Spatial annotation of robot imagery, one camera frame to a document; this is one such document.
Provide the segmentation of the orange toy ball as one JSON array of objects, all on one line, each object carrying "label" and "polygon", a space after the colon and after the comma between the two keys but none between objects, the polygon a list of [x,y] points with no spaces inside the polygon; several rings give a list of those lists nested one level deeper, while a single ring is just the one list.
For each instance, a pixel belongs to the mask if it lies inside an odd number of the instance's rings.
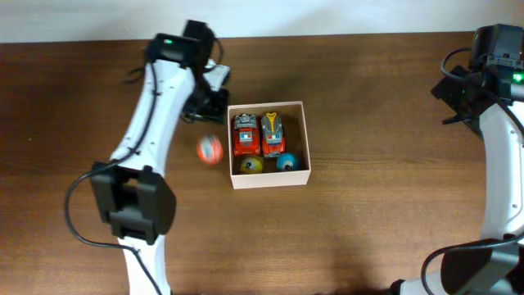
[{"label": "orange toy ball", "polygon": [[200,159],[207,165],[217,165],[224,157],[223,145],[218,136],[207,134],[197,143],[196,151]]}]

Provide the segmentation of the red toy truck grey top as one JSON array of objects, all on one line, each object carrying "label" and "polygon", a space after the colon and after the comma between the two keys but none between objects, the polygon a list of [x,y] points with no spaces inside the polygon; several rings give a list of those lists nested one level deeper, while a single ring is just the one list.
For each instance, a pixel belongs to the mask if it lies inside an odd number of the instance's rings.
[{"label": "red toy truck grey top", "polygon": [[259,156],[261,152],[260,129],[256,115],[246,113],[237,115],[233,123],[234,155]]}]

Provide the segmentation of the yellow toy ball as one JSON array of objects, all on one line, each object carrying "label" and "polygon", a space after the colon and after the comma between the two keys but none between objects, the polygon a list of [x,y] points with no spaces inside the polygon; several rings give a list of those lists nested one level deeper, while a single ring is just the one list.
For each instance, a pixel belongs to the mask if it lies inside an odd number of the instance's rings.
[{"label": "yellow toy ball", "polygon": [[240,166],[240,172],[244,175],[261,174],[264,170],[264,159],[262,157],[245,157]]}]

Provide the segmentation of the blue toy ball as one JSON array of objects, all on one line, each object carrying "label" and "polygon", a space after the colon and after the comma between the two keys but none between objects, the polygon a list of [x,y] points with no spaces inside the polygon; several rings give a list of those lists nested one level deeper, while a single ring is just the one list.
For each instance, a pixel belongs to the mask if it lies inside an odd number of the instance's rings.
[{"label": "blue toy ball", "polygon": [[300,169],[299,157],[290,152],[282,153],[277,159],[277,169],[279,171],[296,171]]}]

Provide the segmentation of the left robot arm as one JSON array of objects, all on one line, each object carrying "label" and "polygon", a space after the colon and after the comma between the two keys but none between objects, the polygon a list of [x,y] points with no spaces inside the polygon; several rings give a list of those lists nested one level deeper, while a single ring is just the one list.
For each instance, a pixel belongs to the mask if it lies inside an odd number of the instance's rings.
[{"label": "left robot arm", "polygon": [[213,61],[211,32],[158,34],[145,49],[143,87],[124,138],[89,174],[102,222],[124,253],[132,294],[169,294],[165,235],[177,201],[165,164],[177,123],[222,122],[229,67]]}]

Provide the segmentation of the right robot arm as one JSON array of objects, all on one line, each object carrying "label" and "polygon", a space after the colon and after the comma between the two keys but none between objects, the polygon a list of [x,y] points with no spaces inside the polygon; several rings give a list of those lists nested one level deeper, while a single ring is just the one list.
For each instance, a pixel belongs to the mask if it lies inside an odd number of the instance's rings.
[{"label": "right robot arm", "polygon": [[430,254],[418,279],[395,281],[390,294],[523,292],[523,71],[456,66],[432,90],[486,149],[486,208],[479,240]]}]

